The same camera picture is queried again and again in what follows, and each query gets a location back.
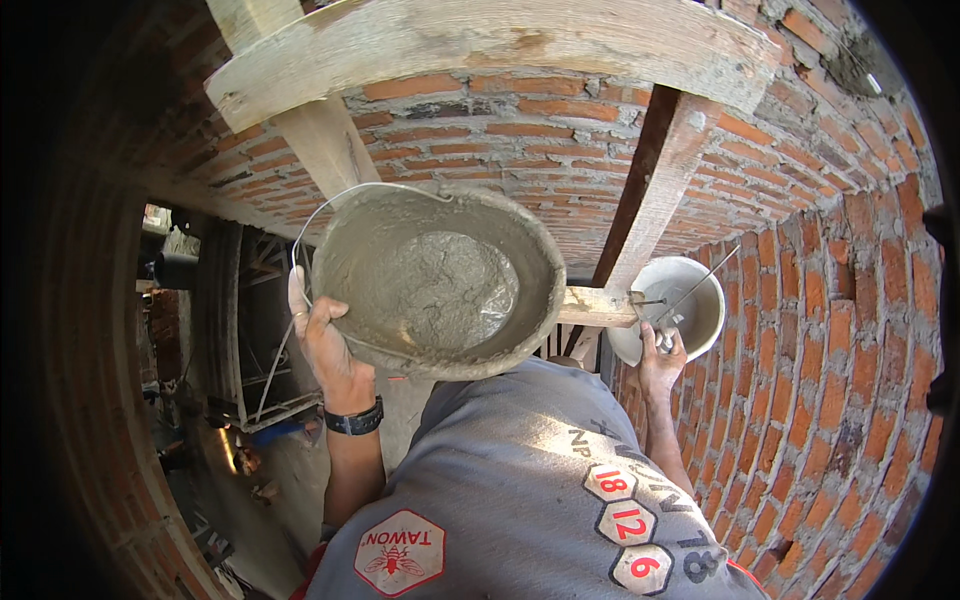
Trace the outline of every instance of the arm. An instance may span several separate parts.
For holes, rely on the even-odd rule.
[[[303,268],[290,272],[287,299],[294,315],[300,349],[324,391],[324,410],[349,417],[373,407],[373,367],[353,358],[332,320],[349,307],[327,297],[317,298],[307,310],[300,293]],[[330,479],[324,494],[324,523],[341,527],[360,508],[376,500],[386,485],[380,432],[348,436],[327,430]]]
[[[636,387],[647,408],[647,445],[644,453],[663,474],[693,497],[693,485],[684,469],[680,444],[670,414],[670,390],[686,364],[686,350],[680,332],[673,329],[673,347],[669,354],[657,352],[653,327],[640,324],[643,357],[636,369]]]

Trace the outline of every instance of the man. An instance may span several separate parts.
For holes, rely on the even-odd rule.
[[[728,561],[691,498],[670,415],[686,360],[679,334],[659,354],[642,327],[645,454],[603,383],[532,358],[438,389],[387,482],[373,367],[333,324],[348,307],[319,298],[307,311],[297,277],[300,267],[290,310],[324,389],[330,479],[329,543],[294,597],[767,597]],[[339,432],[348,430],[357,435]]]

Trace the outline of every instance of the bee logo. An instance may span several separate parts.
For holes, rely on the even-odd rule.
[[[398,550],[396,546],[390,550],[387,550],[386,546],[384,546],[383,550],[380,550],[380,554],[382,556],[376,557],[364,567],[363,570],[365,573],[387,571],[387,574],[391,577],[393,577],[397,571],[402,571],[407,575],[413,575],[415,577],[421,577],[424,574],[423,569],[420,568],[417,561],[407,558],[409,551],[406,546],[403,546],[402,551]]]

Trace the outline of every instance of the gray bucket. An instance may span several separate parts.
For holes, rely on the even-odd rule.
[[[566,274],[529,210],[490,190],[432,182],[344,194],[313,281],[318,295],[349,304],[336,325],[359,360],[457,381],[502,373],[539,348]]]

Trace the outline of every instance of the curved brick wall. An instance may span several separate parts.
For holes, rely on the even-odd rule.
[[[697,499],[773,598],[862,597],[929,481],[940,254],[920,194],[910,176],[741,236],[718,272],[722,337],[674,390]],[[619,397],[642,438],[636,395]]]
[[[721,118],[657,248],[708,263],[744,245],[721,274],[724,335],[675,397],[684,459],[718,536],[771,595],[860,597],[919,503],[939,435],[923,407],[939,365],[939,260],[919,225],[923,207],[940,202],[935,165],[906,91],[853,97],[824,67],[864,29],[845,4],[724,5],[783,53],[757,110]],[[269,122],[231,132],[216,114],[203,82],[229,56],[200,0],[137,5],[71,121],[59,188],[76,188],[68,205],[106,203],[94,192],[115,184],[125,199],[293,236],[320,191]],[[522,68],[430,74],[344,97],[384,180],[502,189],[548,225],[570,274],[586,277],[650,89]],[[619,396],[642,430],[636,398]],[[116,416],[113,442],[63,438],[64,450],[99,457],[96,477],[64,475],[82,494],[77,510],[143,594],[169,595],[180,578],[198,597],[215,595],[208,570],[183,550],[156,460],[141,452],[131,462],[130,444],[146,447],[133,407],[129,398],[94,407]],[[67,419],[85,408],[58,410]],[[160,531],[176,544],[157,550]]]

